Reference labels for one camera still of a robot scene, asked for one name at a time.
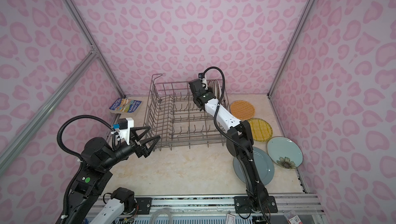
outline metal wire rack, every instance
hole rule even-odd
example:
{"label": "metal wire rack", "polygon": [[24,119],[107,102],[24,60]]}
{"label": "metal wire rack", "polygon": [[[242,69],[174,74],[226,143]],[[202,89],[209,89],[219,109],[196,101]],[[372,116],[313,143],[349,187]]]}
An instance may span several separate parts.
{"label": "metal wire rack", "polygon": [[[155,148],[162,149],[192,145],[224,143],[213,123],[213,117],[200,111],[192,101],[192,94],[187,81],[158,82],[162,74],[151,77],[150,91],[147,99],[144,126],[151,126],[147,137],[160,135]],[[208,80],[208,85],[222,84],[222,80]],[[222,105],[229,109],[225,91]]]}

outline white label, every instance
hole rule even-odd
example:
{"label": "white label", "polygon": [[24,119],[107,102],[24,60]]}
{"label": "white label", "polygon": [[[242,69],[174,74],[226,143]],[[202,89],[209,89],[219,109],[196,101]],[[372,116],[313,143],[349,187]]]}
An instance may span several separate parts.
{"label": "white label", "polygon": [[231,214],[227,214],[225,219],[225,224],[235,224],[235,216]]}
{"label": "white label", "polygon": [[298,215],[291,217],[289,219],[290,224],[303,224],[303,222],[300,220],[300,217]]}

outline wall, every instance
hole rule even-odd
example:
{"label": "wall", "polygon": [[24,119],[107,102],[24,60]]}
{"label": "wall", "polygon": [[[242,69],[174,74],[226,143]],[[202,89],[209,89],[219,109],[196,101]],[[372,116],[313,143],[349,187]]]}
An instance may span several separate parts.
{"label": "wall", "polygon": [[[69,118],[82,114],[111,122],[114,114],[107,108],[116,98],[113,85],[95,61],[0,178],[1,223],[55,222],[63,194],[79,166],[76,157],[58,147],[58,129]],[[95,120],[82,119],[65,129],[63,142],[81,153],[89,139],[103,137],[107,131]]]}
{"label": "wall", "polygon": [[153,73],[185,81],[209,66],[225,71],[228,93],[267,93],[306,3],[74,1],[127,94],[147,94]]}
{"label": "wall", "polygon": [[396,223],[396,0],[319,0],[273,98],[331,223]]}
{"label": "wall", "polygon": [[89,51],[62,0],[0,0],[0,154]]}

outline woven coaster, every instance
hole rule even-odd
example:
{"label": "woven coaster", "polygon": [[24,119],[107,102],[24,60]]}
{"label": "woven coaster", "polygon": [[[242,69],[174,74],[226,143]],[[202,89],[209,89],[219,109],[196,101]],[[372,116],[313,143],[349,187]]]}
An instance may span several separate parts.
{"label": "woven coaster", "polygon": [[260,118],[251,118],[250,123],[253,139],[258,142],[268,142],[272,137],[272,127]]}
{"label": "woven coaster", "polygon": [[233,102],[230,106],[230,109],[231,114],[241,120],[252,118],[256,112],[253,105],[244,100],[237,100]]}

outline flower design on plate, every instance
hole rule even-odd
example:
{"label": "flower design on plate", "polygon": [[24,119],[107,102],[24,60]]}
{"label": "flower design on plate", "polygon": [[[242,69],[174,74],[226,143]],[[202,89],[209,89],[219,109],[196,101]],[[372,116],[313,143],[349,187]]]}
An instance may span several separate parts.
{"label": "flower design on plate", "polygon": [[294,169],[296,168],[296,164],[294,162],[291,162],[289,158],[285,157],[279,157],[279,160],[276,161],[278,165],[281,167],[287,168],[287,169]]}

